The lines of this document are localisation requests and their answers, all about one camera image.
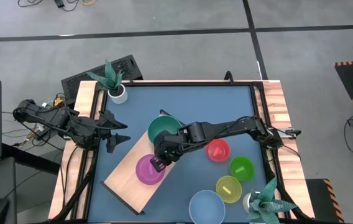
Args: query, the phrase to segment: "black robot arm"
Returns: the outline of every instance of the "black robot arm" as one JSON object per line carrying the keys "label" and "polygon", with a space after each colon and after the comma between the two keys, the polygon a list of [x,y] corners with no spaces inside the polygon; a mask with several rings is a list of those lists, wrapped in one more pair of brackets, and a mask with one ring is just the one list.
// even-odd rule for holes
{"label": "black robot arm", "polygon": [[219,124],[195,122],[181,127],[177,134],[161,132],[154,140],[155,157],[150,162],[160,172],[172,162],[178,161],[184,153],[201,149],[213,139],[238,134],[248,134],[254,141],[269,148],[283,145],[277,131],[270,132],[260,118],[245,116]]}
{"label": "black robot arm", "polygon": [[108,152],[113,152],[117,144],[129,140],[128,136],[112,135],[113,129],[127,128],[106,110],[100,112],[99,121],[89,117],[78,116],[79,112],[67,106],[44,108],[37,106],[33,100],[24,100],[13,111],[18,122],[39,123],[58,132],[61,137],[68,136],[76,146],[87,150],[95,150],[101,139],[107,139]]}

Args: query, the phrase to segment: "white pot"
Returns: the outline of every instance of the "white pot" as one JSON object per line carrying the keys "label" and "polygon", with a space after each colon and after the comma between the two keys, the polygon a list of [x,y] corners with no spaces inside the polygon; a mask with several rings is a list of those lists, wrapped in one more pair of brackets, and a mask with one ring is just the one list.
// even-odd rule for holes
{"label": "white pot", "polygon": [[113,103],[115,104],[121,104],[128,99],[126,87],[123,84],[120,84],[120,87],[122,87],[122,93],[119,96],[112,96],[110,94],[110,91],[108,90],[108,96],[110,97],[110,99],[112,99]]}
{"label": "white pot", "polygon": [[250,208],[250,198],[251,198],[251,192],[246,194],[243,198],[243,207],[247,213],[249,212],[249,208]]}

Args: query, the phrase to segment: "concrete floor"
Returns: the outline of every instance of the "concrete floor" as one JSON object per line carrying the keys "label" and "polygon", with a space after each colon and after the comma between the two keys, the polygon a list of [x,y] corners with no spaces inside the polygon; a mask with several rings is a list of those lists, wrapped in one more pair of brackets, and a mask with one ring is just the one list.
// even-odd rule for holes
{"label": "concrete floor", "polygon": [[[249,0],[249,4],[256,27],[353,25],[353,1]],[[225,27],[248,27],[242,1],[96,0],[67,13],[51,0],[27,8],[0,0],[0,37]],[[268,78],[282,81],[291,121],[303,130],[298,148],[306,178],[330,179],[345,221],[353,223],[353,154],[342,130],[353,114],[353,102],[333,67],[334,62],[353,60],[353,30],[257,35]],[[146,80],[220,79],[226,70],[236,79],[260,79],[249,33],[0,42],[3,110],[13,110],[26,98],[50,101],[62,91],[61,79],[129,54]],[[21,128],[11,119],[3,116],[3,131]],[[353,129],[347,135],[353,148]],[[12,144],[21,139],[3,141]],[[53,141],[62,147],[61,140]],[[32,152],[50,158],[58,153],[47,146]],[[17,181],[32,172],[18,167]],[[19,223],[47,217],[56,177],[35,178],[18,189]]]}

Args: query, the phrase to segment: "black floor strip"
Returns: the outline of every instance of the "black floor strip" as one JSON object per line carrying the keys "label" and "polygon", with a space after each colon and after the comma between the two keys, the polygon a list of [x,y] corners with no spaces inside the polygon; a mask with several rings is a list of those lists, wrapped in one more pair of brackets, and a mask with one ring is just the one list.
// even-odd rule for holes
{"label": "black floor strip", "polygon": [[189,35],[189,34],[235,34],[249,32],[248,28],[224,28],[224,29],[185,29],[185,30],[163,30],[144,32],[118,32],[107,34],[75,34],[75,35],[47,35],[30,37],[0,37],[0,42],[29,41],[29,40],[72,40],[72,39],[97,39],[112,37],[149,37],[163,35]]}
{"label": "black floor strip", "polygon": [[308,27],[270,27],[256,28],[257,32],[288,32],[288,31],[316,31],[316,30],[348,30],[353,29],[353,25],[339,26],[308,26]]}
{"label": "black floor strip", "polygon": [[249,24],[252,45],[254,46],[255,57],[257,58],[257,62],[260,69],[261,79],[268,80],[268,75],[265,69],[264,58],[262,57],[261,48],[259,47],[259,41],[256,33],[256,29],[254,26],[254,20],[252,19],[251,9],[249,6],[248,0],[243,0],[245,15],[247,16],[247,22]]}

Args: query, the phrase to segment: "light blue bowl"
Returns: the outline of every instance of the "light blue bowl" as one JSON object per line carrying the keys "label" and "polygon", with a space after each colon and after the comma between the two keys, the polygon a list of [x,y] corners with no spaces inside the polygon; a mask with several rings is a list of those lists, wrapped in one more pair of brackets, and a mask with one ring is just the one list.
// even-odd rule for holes
{"label": "light blue bowl", "polygon": [[212,190],[201,190],[190,200],[189,215],[195,224],[221,224],[225,218],[225,204]]}

